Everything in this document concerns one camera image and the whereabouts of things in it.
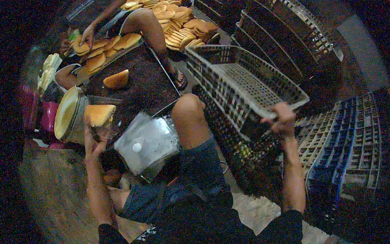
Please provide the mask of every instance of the sleeve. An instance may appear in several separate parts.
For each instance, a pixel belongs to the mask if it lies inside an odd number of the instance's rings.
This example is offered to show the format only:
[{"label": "sleeve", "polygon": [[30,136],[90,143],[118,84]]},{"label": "sleeve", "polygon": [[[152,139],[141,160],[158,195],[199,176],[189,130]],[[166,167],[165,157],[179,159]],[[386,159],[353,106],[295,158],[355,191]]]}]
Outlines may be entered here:
[{"label": "sleeve", "polygon": [[129,244],[125,238],[110,224],[99,225],[100,244]]},{"label": "sleeve", "polygon": [[256,237],[256,243],[302,243],[302,213],[289,210],[268,224]]}]

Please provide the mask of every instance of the shorts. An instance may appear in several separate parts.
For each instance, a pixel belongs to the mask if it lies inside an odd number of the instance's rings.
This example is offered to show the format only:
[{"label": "shorts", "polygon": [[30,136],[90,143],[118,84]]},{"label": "shorts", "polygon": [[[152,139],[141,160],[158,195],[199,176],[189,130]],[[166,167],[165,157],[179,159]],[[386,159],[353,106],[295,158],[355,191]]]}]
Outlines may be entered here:
[{"label": "shorts", "polygon": [[214,137],[196,148],[181,150],[180,178],[164,191],[162,203],[158,193],[164,185],[135,185],[126,200],[120,217],[141,223],[155,223],[168,206],[195,197],[185,189],[191,183],[209,196],[230,191],[222,174]]},{"label": "shorts", "polygon": [[115,36],[120,36],[122,33],[122,28],[126,20],[129,16],[138,11],[140,9],[136,9],[134,11],[124,11],[121,10],[114,18],[112,18],[107,24],[105,24],[95,35],[96,39],[101,38],[112,38]]}]

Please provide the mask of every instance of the white bottle cap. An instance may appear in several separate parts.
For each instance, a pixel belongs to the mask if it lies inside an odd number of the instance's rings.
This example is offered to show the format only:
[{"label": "white bottle cap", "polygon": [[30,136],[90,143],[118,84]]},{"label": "white bottle cap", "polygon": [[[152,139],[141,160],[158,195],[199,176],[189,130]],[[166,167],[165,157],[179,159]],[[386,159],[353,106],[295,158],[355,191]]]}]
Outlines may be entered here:
[{"label": "white bottle cap", "polygon": [[142,149],[142,145],[139,144],[139,143],[136,143],[133,145],[133,151],[135,151],[136,153],[139,153]]}]

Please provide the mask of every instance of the person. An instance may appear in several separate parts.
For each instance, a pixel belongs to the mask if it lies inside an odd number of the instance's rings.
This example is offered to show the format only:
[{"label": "person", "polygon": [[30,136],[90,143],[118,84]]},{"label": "person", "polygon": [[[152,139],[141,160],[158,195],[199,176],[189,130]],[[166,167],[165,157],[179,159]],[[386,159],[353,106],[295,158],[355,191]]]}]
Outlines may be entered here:
[{"label": "person", "polygon": [[126,0],[113,1],[83,32],[80,45],[88,43],[92,49],[95,32],[97,37],[115,37],[128,33],[139,33],[145,42],[153,49],[164,69],[179,90],[187,86],[187,78],[184,73],[175,69],[169,62],[165,36],[161,24],[150,9],[137,9],[135,11],[120,11],[112,20],[107,19],[126,3]]},{"label": "person", "polygon": [[106,137],[95,142],[86,118],[87,193],[99,223],[100,243],[127,243],[118,232],[115,214],[154,225],[132,243],[301,243],[306,199],[294,138],[295,114],[285,103],[274,107],[278,121],[271,128],[284,136],[284,203],[282,214],[255,236],[232,209],[232,194],[222,174],[204,108],[205,104],[193,94],[182,96],[173,108],[182,147],[178,180],[170,186],[134,185],[128,191],[105,186],[98,156],[105,149]]}]

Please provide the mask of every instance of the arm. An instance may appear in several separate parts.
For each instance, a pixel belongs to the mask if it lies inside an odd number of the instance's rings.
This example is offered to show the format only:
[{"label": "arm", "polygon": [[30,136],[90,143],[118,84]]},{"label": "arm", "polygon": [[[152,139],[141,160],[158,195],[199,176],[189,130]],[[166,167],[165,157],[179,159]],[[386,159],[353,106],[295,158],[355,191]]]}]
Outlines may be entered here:
[{"label": "arm", "polygon": [[111,13],[122,6],[126,0],[116,0],[110,4],[84,31],[81,38],[80,46],[84,43],[88,43],[89,49],[92,49],[95,27],[97,24],[105,20]]},{"label": "arm", "polygon": [[110,14],[126,3],[126,0],[116,0],[110,4],[90,25],[96,26],[105,20]]},{"label": "arm", "polygon": [[118,229],[112,199],[103,181],[103,169],[99,161],[99,154],[106,148],[106,137],[97,143],[90,132],[89,118],[85,118],[85,166],[88,174],[87,194],[92,213],[99,225],[109,224]]},{"label": "arm", "polygon": [[306,193],[303,171],[298,154],[298,143],[294,137],[295,113],[286,103],[276,104],[273,110],[279,120],[271,129],[284,137],[284,179],[283,179],[283,211],[290,209],[305,211]]},{"label": "arm", "polygon": [[283,179],[283,211],[289,209],[305,211],[305,180],[298,155],[298,143],[294,137],[284,139],[284,179]]}]

